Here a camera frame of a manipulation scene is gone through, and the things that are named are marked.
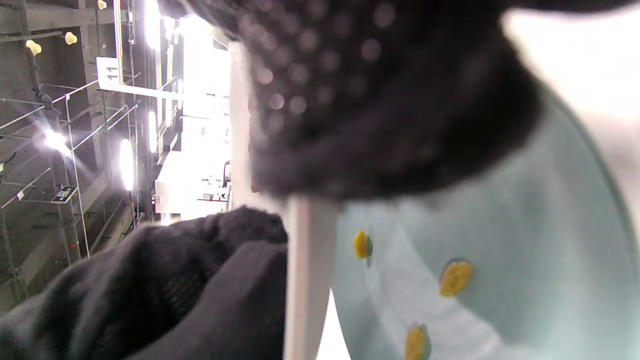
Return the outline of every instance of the white sign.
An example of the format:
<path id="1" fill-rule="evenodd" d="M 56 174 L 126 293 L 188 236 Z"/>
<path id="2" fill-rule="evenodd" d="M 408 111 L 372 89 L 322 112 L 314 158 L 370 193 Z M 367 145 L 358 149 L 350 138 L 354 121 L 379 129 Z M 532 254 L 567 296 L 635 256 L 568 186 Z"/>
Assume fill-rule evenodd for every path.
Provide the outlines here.
<path id="1" fill-rule="evenodd" d="M 98 85 L 101 89 L 122 84 L 117 58 L 96 58 L 98 67 Z"/>

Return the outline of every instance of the black knit fabric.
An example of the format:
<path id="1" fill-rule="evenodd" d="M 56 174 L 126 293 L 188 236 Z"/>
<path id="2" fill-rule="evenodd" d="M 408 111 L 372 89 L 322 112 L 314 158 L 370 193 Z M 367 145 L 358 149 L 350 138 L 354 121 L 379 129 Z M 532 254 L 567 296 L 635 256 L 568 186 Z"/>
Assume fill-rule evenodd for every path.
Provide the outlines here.
<path id="1" fill-rule="evenodd" d="M 500 28 L 509 8 L 632 0 L 164 0 L 241 39 L 255 185 L 370 199 L 438 190 L 525 144 L 538 89 Z"/>
<path id="2" fill-rule="evenodd" d="M 0 321 L 0 359 L 281 359 L 287 234 L 241 208 L 144 227 Z"/>

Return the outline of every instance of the black sweater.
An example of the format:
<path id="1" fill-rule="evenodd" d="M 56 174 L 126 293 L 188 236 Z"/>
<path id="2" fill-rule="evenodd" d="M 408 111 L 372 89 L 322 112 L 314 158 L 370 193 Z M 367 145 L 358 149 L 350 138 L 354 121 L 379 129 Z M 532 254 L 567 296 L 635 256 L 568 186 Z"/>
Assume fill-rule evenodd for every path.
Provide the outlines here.
<path id="1" fill-rule="evenodd" d="M 281 359 L 286 243 L 248 208 L 142 227 L 0 320 L 0 359 Z"/>

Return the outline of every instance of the small sign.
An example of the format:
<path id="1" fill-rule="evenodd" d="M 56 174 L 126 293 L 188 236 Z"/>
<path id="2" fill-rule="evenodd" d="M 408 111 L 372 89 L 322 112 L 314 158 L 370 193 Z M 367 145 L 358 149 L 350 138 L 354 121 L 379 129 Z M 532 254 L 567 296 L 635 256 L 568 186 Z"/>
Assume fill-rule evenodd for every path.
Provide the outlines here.
<path id="1" fill-rule="evenodd" d="M 56 194 L 56 196 L 51 199 L 51 204 L 66 204 L 71 199 L 78 188 L 76 186 L 63 186 L 60 191 Z"/>
<path id="2" fill-rule="evenodd" d="M 118 59 L 98 57 L 95 59 L 95 63 L 98 68 L 98 85 L 101 89 L 122 84 Z"/>

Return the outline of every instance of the yellow dot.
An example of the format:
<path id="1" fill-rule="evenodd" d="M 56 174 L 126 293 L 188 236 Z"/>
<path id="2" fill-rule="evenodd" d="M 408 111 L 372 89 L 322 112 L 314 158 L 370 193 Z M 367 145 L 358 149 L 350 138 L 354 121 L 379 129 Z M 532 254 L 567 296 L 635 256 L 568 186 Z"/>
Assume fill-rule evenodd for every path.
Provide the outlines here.
<path id="1" fill-rule="evenodd" d="M 421 326 L 413 326 L 406 335 L 406 360 L 421 360 L 429 345 L 427 334 Z"/>
<path id="2" fill-rule="evenodd" d="M 447 265 L 440 279 L 440 294 L 443 297 L 454 297 L 464 290 L 474 273 L 472 263 L 461 260 Z"/>
<path id="3" fill-rule="evenodd" d="M 358 259 L 365 259 L 369 256 L 369 240 L 363 231 L 359 231 L 353 240 L 353 246 L 356 250 Z"/>

